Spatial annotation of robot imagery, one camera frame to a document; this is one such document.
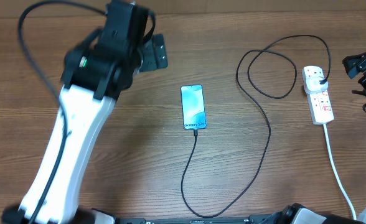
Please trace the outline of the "blue Samsung Galaxy smartphone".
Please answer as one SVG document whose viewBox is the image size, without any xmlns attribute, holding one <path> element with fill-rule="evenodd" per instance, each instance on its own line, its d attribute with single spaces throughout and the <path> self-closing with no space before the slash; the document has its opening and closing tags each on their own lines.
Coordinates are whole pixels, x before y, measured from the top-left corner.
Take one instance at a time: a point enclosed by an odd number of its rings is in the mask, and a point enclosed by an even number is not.
<svg viewBox="0 0 366 224">
<path fill-rule="evenodd" d="M 207 119 L 202 85 L 182 86 L 181 102 L 184 129 L 205 129 Z"/>
</svg>

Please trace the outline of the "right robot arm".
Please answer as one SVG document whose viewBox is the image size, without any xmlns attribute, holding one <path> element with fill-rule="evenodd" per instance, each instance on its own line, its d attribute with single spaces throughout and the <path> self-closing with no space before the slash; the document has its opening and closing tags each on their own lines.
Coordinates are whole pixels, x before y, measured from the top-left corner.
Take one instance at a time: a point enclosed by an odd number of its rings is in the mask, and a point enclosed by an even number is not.
<svg viewBox="0 0 366 224">
<path fill-rule="evenodd" d="M 361 95 L 366 97 L 366 52 L 358 55 L 347 56 L 342 60 L 345 72 L 349 78 L 353 79 L 358 74 L 362 74 L 362 78 L 359 79 L 359 83 L 362 85 L 363 90 L 353 90 L 355 95 Z M 327 91 L 328 84 L 317 85 L 316 82 L 320 81 L 324 76 L 319 67 L 307 66 L 302 70 L 304 91 L 306 92 L 307 102 L 311 114 L 312 123 L 315 125 L 321 125 L 324 130 L 327 153 L 329 161 L 331 163 L 332 171 L 338 186 L 348 203 L 352 218 L 344 218 L 337 215 L 318 214 L 305 208 L 303 205 L 294 203 L 288 205 L 280 212 L 275 212 L 267 217 L 257 219 L 257 223 L 366 223 L 366 209 L 357 215 L 349 196 L 345 192 L 342 182 L 339 179 L 331 150 L 331 144 L 329 140 L 327 123 L 334 120 L 332 111 L 332 105 L 329 99 L 329 93 Z M 366 103 L 362 106 L 364 112 L 366 112 Z"/>
</svg>

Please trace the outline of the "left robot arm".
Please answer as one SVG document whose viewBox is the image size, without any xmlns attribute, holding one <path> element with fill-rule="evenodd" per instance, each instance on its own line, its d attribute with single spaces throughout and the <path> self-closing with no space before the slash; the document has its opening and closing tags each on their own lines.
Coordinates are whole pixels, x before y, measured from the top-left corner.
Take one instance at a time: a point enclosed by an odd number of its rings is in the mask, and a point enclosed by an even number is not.
<svg viewBox="0 0 366 224">
<path fill-rule="evenodd" d="M 95 29 L 64 58 L 59 106 L 38 173 L 19 205 L 7 207 L 3 223 L 116 223 L 97 209 L 81 209 L 78 198 L 96 139 L 123 90 L 135 75 L 168 66 L 164 38 L 147 28 L 152 10 L 112 1 Z"/>
</svg>

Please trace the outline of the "white charger plug adapter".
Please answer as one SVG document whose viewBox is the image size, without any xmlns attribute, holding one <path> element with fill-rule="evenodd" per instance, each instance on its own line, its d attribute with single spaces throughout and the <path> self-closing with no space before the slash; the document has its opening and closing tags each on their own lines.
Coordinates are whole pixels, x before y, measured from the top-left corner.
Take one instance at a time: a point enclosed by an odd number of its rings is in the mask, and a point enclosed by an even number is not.
<svg viewBox="0 0 366 224">
<path fill-rule="evenodd" d="M 316 94 L 328 89 L 329 83 L 324 82 L 322 77 L 306 77 L 304 80 L 304 91 L 307 94 Z"/>
</svg>

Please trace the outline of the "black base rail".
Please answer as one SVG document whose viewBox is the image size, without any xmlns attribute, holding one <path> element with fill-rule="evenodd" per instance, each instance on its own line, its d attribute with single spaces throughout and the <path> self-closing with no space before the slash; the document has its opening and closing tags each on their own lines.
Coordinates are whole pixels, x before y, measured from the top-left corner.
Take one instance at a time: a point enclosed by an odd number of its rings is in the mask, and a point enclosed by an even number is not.
<svg viewBox="0 0 366 224">
<path fill-rule="evenodd" d="M 267 215 L 250 215 L 241 218 L 170 218 L 146 220 L 144 218 L 116 218 L 116 224 L 257 224 L 278 223 L 281 212 Z"/>
</svg>

